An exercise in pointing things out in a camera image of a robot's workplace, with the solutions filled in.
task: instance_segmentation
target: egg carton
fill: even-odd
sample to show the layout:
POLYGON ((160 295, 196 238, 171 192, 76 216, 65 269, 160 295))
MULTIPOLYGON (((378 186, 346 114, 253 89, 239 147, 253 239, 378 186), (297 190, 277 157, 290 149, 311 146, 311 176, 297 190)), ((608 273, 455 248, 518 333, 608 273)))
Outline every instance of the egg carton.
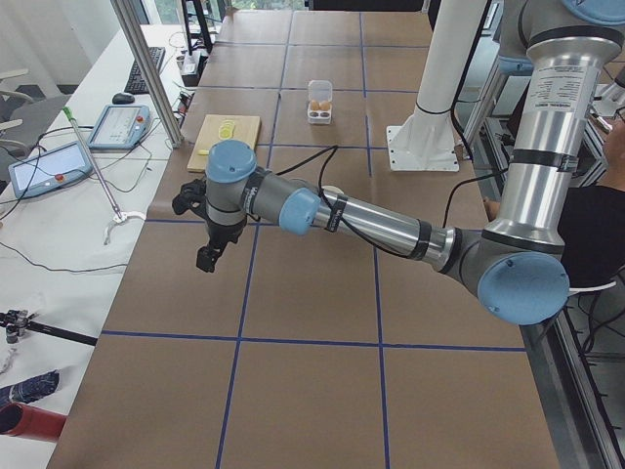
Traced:
POLYGON ((329 124, 332 121, 332 83, 328 80, 309 82, 307 115, 310 124, 329 124))

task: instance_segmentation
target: orange object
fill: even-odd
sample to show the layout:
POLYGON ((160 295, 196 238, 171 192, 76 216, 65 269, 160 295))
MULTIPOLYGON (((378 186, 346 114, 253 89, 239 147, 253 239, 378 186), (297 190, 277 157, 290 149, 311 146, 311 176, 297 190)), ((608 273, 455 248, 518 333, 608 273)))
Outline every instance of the orange object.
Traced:
POLYGON ((56 442, 65 419, 65 415, 50 410, 12 403, 0 408, 0 435, 56 442))

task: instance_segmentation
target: white pillar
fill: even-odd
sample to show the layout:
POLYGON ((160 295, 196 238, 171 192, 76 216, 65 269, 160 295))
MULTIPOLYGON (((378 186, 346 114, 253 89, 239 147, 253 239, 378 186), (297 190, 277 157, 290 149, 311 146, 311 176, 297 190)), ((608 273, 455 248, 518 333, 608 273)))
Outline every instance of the white pillar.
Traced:
POLYGON ((449 110, 486 1, 441 0, 414 113, 387 127, 392 170, 458 171, 449 110))

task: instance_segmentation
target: label sticker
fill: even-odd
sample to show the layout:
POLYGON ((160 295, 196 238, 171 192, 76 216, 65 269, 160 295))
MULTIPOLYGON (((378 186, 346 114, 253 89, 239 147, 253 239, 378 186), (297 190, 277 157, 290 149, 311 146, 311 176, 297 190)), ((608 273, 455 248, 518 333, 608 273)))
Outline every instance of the label sticker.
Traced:
POLYGON ((575 112, 583 119, 599 70, 586 65, 554 65, 534 70, 524 112, 575 112))

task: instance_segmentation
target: black cable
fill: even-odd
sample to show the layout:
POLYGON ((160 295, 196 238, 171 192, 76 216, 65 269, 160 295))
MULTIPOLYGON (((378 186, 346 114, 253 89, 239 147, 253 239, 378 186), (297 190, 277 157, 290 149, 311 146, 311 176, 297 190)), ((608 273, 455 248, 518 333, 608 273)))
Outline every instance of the black cable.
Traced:
POLYGON ((124 154, 123 156, 120 156, 119 158, 117 158, 116 160, 114 160, 112 163, 108 164, 107 166, 103 166, 100 168, 101 171, 104 171, 105 169, 110 168, 111 166, 117 164, 118 162, 120 162, 122 159, 125 159, 130 153, 132 153, 137 147, 140 147, 142 145, 143 142, 146 141, 147 137, 149 137, 151 135, 152 132, 154 132, 154 130, 156 130, 156 128, 161 124, 160 118, 156 117, 154 118, 154 120, 152 121, 152 127, 149 129, 149 131, 147 131, 147 133, 139 140, 139 142, 132 147, 131 149, 129 149, 128 151, 126 151, 126 154, 124 154))
MULTIPOLYGON (((579 311, 581 311, 581 312, 582 312, 584 315, 586 315, 587 317, 589 316, 589 315, 588 315, 588 312, 584 311, 582 308, 578 308, 578 309, 579 309, 579 311)), ((601 321, 600 321, 600 320, 598 320, 598 319, 596 319, 596 318, 593 318, 593 319, 592 319, 592 321, 594 321, 594 322, 596 322, 596 323, 601 323, 601 321)), ((621 336, 621 337, 625 338, 625 332, 621 332, 620 330, 615 329, 614 327, 611 327, 611 326, 609 326, 609 325, 605 325, 604 327, 605 327, 606 329, 608 329, 608 330, 611 330, 611 331, 612 331, 612 332, 614 332, 616 335, 619 335, 619 336, 621 336)))
POLYGON ((469 158, 472 161, 474 160, 473 151, 471 150, 471 147, 469 146, 469 143, 467 142, 467 139, 464 134, 464 129, 462 128, 462 125, 460 125, 460 122, 458 121, 456 117, 456 105, 458 104, 460 93, 462 93, 462 87, 464 86, 465 80, 467 79, 467 74, 469 73, 469 68, 471 66, 471 60, 473 59, 473 56, 476 53, 476 49, 478 48, 479 38, 481 37, 481 31, 484 27, 484 24, 486 23, 486 18, 488 17, 488 13, 490 12, 491 3, 492 3, 491 0, 488 0, 486 2, 486 5, 484 6, 484 11, 481 14, 481 19, 479 20, 479 26, 476 31, 476 35, 474 36, 473 43, 471 44, 471 50, 469 51, 469 56, 467 57, 467 61, 465 62, 465 67, 462 70, 462 75, 460 75, 460 81, 458 82, 458 87, 456 88, 456 94, 453 97, 453 101, 451 104, 451 112, 449 113, 451 117, 451 125, 456 130, 456 132, 458 132, 458 135, 460 136, 460 140, 462 140, 462 145, 464 145, 465 149, 467 149, 467 154, 469 155, 469 158))
MULTIPOLYGON (((46 151, 46 149, 44 149, 44 148, 43 148, 43 147, 41 147, 40 145, 37 145, 37 148, 38 148, 38 149, 40 149, 40 150, 46 151)), ((45 155, 45 154, 40 154, 39 156, 37 156, 37 158, 36 158, 36 159, 39 159, 39 158, 41 158, 41 157, 43 157, 43 156, 46 156, 46 155, 45 155)), ((35 168, 35 167, 36 167, 36 164, 33 164, 33 163, 32 163, 32 161, 19 159, 19 158, 17 158, 17 157, 15 157, 15 156, 13 156, 13 155, 10 155, 10 157, 11 157, 12 159, 14 159, 14 160, 15 160, 16 162, 18 162, 18 163, 25 164, 25 165, 27 165, 27 166, 32 166, 33 168, 35 168)), ((37 168, 37 170, 38 170, 40 173, 45 174, 46 176, 52 176, 52 177, 57 176, 57 175, 59 175, 59 174, 66 175, 66 174, 72 173, 72 172, 74 172, 74 171, 78 171, 79 173, 82 173, 82 174, 84 174, 85 176, 88 176, 88 174, 87 174, 87 173, 85 173, 84 171, 81 171, 80 169, 70 169, 69 171, 65 171, 64 173, 54 173, 54 174, 53 174, 53 173, 49 173, 48 171, 46 171, 45 169, 42 169, 42 168, 37 168)))
POLYGON ((16 253, 18 253, 18 255, 20 255, 20 257, 23 258, 23 260, 25 260, 28 264, 30 264, 33 267, 40 267, 41 269, 45 269, 48 272, 68 272, 70 274, 87 274, 90 272, 97 272, 97 271, 106 271, 109 269, 116 269, 118 267, 127 267, 128 264, 115 264, 112 266, 106 266, 106 267, 97 267, 94 269, 54 269, 48 266, 44 266, 43 264, 38 264, 36 262, 31 261, 30 259, 28 259, 24 254, 22 254, 21 252, 19 252, 15 247, 9 246, 8 244, 5 244, 4 242, 0 241, 0 246, 3 246, 11 251, 14 251, 16 253))
POLYGON ((590 353, 595 346, 595 326, 593 325, 593 319, 595 316, 595 308, 597 307, 597 303, 599 302, 602 293, 603 291, 595 293, 593 296, 593 302, 590 304, 590 308, 588 309, 588 337, 586 337, 586 340, 582 343, 583 354, 590 353))
POLYGON ((510 154, 506 150, 506 146, 503 143, 501 144, 501 151, 504 153, 504 158, 506 158, 506 163, 508 163, 508 166, 510 166, 510 154))
POLYGON ((609 320, 600 322, 597 327, 594 327, 593 330, 590 332, 589 336, 584 341, 584 344, 582 345, 582 353, 588 355, 592 352, 593 347, 595 347, 595 336, 597 335, 599 329, 601 329, 602 327, 606 327, 611 322, 615 322, 616 320, 621 319, 623 316, 625 316, 625 308, 623 308, 616 316, 610 318, 609 320))
POLYGON ((135 184, 133 184, 133 185, 131 186, 131 188, 130 188, 130 189, 120 189, 120 188, 118 188, 118 187, 117 187, 114 183, 112 183, 111 181, 106 180, 106 182, 107 182, 107 183, 108 183, 108 184, 109 184, 112 188, 114 188, 116 191, 119 191, 119 192, 124 192, 124 193, 129 193, 129 192, 132 192, 134 189, 136 189, 136 188, 137 188, 137 186, 139 185, 139 181, 140 181, 140 180, 142 179, 142 177, 146 174, 146 172, 147 172, 147 171, 151 171, 151 169, 149 169, 147 166, 149 165, 149 163, 150 163, 150 162, 151 162, 151 160, 152 160, 152 152, 151 152, 149 149, 147 149, 146 147, 144 147, 144 146, 143 146, 143 144, 139 144, 139 147, 141 147, 142 149, 144 149, 145 151, 147 151, 147 152, 149 153, 149 157, 147 158, 146 163, 144 164, 144 167, 143 167, 143 168, 141 168, 141 171, 139 172, 139 176, 137 176, 137 180, 135 181, 135 184))
MULTIPOLYGON (((79 129, 89 129, 89 130, 91 130, 91 129, 94 128, 94 126, 93 125, 79 125, 78 128, 79 129)), ((37 144, 36 145, 38 145, 39 142, 41 142, 41 140, 44 137, 46 137, 47 135, 53 134, 55 132, 60 132, 61 130, 73 130, 73 129, 74 129, 73 127, 59 127, 58 129, 52 129, 52 130, 49 130, 48 132, 44 132, 43 134, 39 135, 39 137, 37 137, 37 144)))
POLYGON ((504 168, 501 171, 496 171, 494 173, 485 174, 483 176, 479 176, 478 178, 466 179, 466 180, 461 181, 460 183, 456 184, 453 187, 453 189, 451 190, 451 192, 449 193, 449 198, 447 199, 447 205, 445 206, 445 214, 444 214, 444 217, 442 218, 442 225, 441 225, 441 227, 445 228, 445 226, 447 225, 447 218, 449 218, 449 209, 451 208, 451 199, 453 198, 453 195, 456 193, 456 191, 458 191, 458 189, 460 189, 465 184, 475 183, 477 181, 483 181, 484 179, 495 178, 497 176, 501 176, 502 174, 506 173, 507 171, 508 171, 508 168, 504 168))
POLYGON ((290 167, 288 167, 286 169, 283 169, 282 171, 279 171, 279 172, 275 173, 275 175, 276 176, 283 176, 283 175, 285 175, 287 173, 290 173, 291 171, 295 171, 296 169, 301 168, 305 164, 310 163, 311 161, 319 158, 320 156, 328 153, 329 151, 331 151, 331 150, 336 151, 337 149, 339 149, 339 147, 337 145, 334 145, 332 147, 328 147, 327 149, 323 149, 321 151, 318 151, 313 156, 310 156, 310 157, 306 158, 304 161, 300 161, 299 163, 294 164, 293 166, 290 166, 290 167))
MULTIPOLYGON (((324 150, 324 152, 326 152, 326 151, 331 151, 331 152, 328 155, 328 157, 325 159, 325 161, 323 162, 323 165, 321 166, 321 170, 319 171, 319 178, 318 178, 318 181, 317 181, 317 190, 319 192, 319 196, 323 199, 323 201, 325 202, 325 204, 327 205, 327 207, 330 210, 332 210, 332 204, 330 203, 328 198, 325 196, 325 193, 323 192, 323 174, 325 172, 325 168, 327 167, 327 165, 330 162, 330 160, 334 157, 334 155, 336 154, 338 149, 339 149, 339 147, 337 145, 335 145, 335 146, 332 146, 332 147, 328 147, 327 149, 324 150)), ((368 244, 372 245, 376 249, 380 249, 381 251, 386 252, 387 254, 391 254, 392 256, 400 257, 402 259, 410 259, 410 256, 407 256, 405 254, 401 254, 400 252, 394 251, 390 247, 384 246, 383 244, 380 244, 376 240, 371 239, 369 236, 367 236, 366 234, 361 232, 359 229, 354 227, 350 222, 345 220, 342 216, 340 218, 340 222, 343 223, 346 227, 348 227, 350 229, 350 231, 352 231, 352 233, 354 233, 360 239, 362 239, 363 241, 365 241, 368 244)))
POLYGON ((4 220, 5 218, 7 218, 9 215, 11 215, 13 211, 16 208, 18 208, 18 205, 20 205, 21 200, 26 196, 26 193, 28 192, 28 188, 30 188, 30 185, 32 184, 32 180, 35 178, 35 173, 37 172, 37 167, 39 166, 40 159, 41 159, 41 149, 39 150, 39 154, 35 157, 36 163, 35 163, 34 169, 32 170, 32 174, 30 175, 30 179, 28 180, 28 184, 26 184, 26 189, 24 189, 21 195, 16 199, 16 204, 13 207, 11 207, 7 213, 5 213, 2 217, 0 217, 0 222, 4 220))

